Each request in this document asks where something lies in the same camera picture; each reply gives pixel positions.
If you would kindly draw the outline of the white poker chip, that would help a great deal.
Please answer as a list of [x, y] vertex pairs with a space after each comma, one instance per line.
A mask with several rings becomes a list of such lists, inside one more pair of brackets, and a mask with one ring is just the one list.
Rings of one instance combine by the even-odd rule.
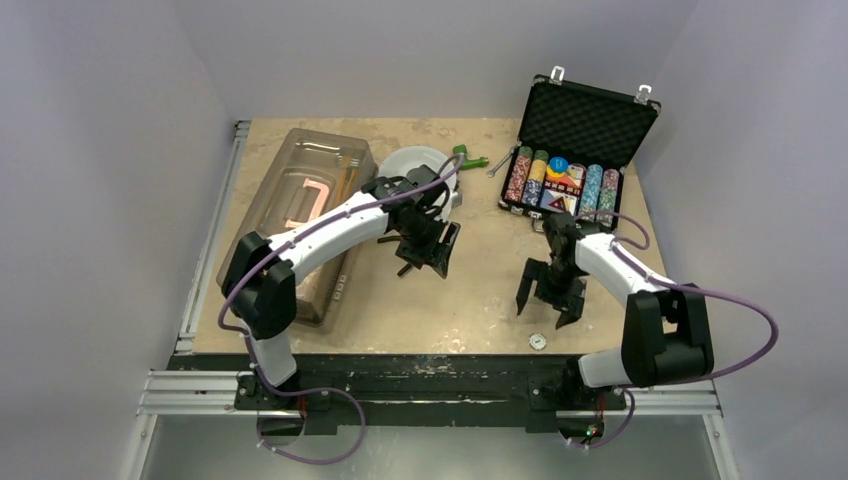
[[534, 333], [529, 336], [528, 345], [534, 351], [542, 351], [547, 347], [547, 339], [541, 333]]

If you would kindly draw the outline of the yellow dealer button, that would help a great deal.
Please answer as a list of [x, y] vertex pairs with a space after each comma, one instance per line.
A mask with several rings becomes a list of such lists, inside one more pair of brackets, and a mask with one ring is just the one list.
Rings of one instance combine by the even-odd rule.
[[574, 179], [567, 171], [557, 172], [550, 169], [547, 170], [545, 182], [547, 184], [551, 184], [552, 186], [562, 185], [564, 187], [567, 187], [575, 185]]

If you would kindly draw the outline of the clear round disc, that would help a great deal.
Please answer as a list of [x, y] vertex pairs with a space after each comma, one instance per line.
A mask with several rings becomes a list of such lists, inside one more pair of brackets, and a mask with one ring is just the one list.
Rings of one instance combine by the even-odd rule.
[[575, 188], [581, 188], [583, 186], [586, 177], [585, 166], [578, 163], [572, 163], [569, 165], [566, 173]]

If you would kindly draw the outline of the blue poker button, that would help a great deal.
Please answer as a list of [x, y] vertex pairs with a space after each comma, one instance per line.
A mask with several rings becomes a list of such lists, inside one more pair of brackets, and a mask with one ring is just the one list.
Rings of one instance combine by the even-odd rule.
[[551, 176], [563, 176], [569, 168], [569, 162], [564, 157], [552, 157], [547, 166], [547, 174]]

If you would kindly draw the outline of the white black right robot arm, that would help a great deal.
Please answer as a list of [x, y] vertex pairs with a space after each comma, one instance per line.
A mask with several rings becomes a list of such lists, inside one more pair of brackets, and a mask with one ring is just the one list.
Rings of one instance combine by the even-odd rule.
[[622, 250], [602, 224], [552, 214], [543, 222], [543, 233], [549, 258], [526, 261], [516, 293], [519, 311], [535, 297], [559, 312], [559, 327], [576, 322], [588, 276], [624, 308], [620, 345], [581, 355], [567, 367], [561, 392], [569, 404], [584, 407], [607, 387], [650, 387], [712, 373], [704, 295], [656, 275]]

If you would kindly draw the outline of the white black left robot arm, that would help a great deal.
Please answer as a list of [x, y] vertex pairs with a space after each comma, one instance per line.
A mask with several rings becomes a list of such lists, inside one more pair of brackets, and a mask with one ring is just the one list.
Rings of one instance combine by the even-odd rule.
[[395, 233], [395, 250], [406, 265], [448, 275], [460, 226], [442, 219], [451, 196], [447, 176], [427, 165], [404, 176], [377, 177], [348, 200], [299, 227], [264, 238], [257, 232], [237, 243], [225, 275], [221, 312], [233, 313], [253, 370], [262, 378], [259, 395], [272, 408], [297, 399], [297, 364], [288, 329], [297, 313], [297, 287], [315, 270], [348, 250]]

